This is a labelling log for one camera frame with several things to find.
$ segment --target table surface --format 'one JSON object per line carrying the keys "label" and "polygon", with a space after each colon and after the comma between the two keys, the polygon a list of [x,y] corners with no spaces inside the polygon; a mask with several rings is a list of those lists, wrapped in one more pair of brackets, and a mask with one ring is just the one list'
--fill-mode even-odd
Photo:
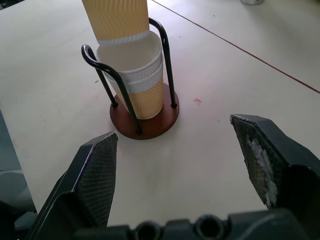
{"label": "table surface", "polygon": [[320,1],[154,1],[320,91]]}
{"label": "table surface", "polygon": [[[320,94],[153,1],[148,10],[169,37],[180,115],[155,139],[120,135],[109,224],[266,209],[229,116],[272,119],[319,158]],[[0,11],[0,29],[0,109],[39,211],[79,147],[114,130],[80,52],[98,43],[80,0],[26,0]]]}

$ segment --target brown wooden base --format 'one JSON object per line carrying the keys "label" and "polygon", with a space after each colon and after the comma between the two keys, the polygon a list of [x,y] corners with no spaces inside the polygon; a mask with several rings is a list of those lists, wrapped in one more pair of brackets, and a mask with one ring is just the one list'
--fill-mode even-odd
{"label": "brown wooden base", "polygon": [[164,83],[163,108],[157,116],[151,119],[138,120],[142,128],[142,134],[138,135],[134,122],[118,95],[114,98],[118,103],[118,107],[110,106],[111,121],[119,133],[130,139],[146,140],[156,138],[168,131],[175,124],[179,115],[180,105],[178,96],[175,93],[177,107],[172,108],[169,86]]}

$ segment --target paper cup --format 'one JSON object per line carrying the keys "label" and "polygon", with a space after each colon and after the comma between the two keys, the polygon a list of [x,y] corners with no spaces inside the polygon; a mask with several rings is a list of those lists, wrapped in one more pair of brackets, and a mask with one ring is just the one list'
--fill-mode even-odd
{"label": "paper cup", "polygon": [[[138,119],[151,119],[160,113],[164,101],[163,58],[159,68],[149,77],[136,81],[125,82],[124,85]],[[108,78],[111,86],[127,108],[124,98],[115,80]]]}
{"label": "paper cup", "polygon": [[82,0],[100,45],[116,45],[149,34],[147,0]]}
{"label": "paper cup", "polygon": [[121,45],[100,45],[96,55],[99,62],[116,70],[126,83],[147,78],[163,60],[161,40],[153,31],[140,40]]}

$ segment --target screw hole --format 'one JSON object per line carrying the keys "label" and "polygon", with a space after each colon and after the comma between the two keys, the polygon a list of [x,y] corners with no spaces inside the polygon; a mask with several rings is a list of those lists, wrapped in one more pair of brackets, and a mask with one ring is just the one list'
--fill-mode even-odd
{"label": "screw hole", "polygon": [[215,216],[201,217],[195,224],[198,235],[204,239],[221,239],[224,234],[222,222]]}
{"label": "screw hole", "polygon": [[136,228],[137,240],[157,240],[160,236],[160,227],[153,222],[144,222]]}

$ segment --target red stain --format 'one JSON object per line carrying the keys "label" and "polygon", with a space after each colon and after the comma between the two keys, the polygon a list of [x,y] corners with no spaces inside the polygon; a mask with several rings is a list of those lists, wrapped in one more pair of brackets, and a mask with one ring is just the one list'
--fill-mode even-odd
{"label": "red stain", "polygon": [[195,103],[202,103],[202,100],[200,100],[199,98],[195,98],[195,99],[193,99],[193,101],[195,102]]}

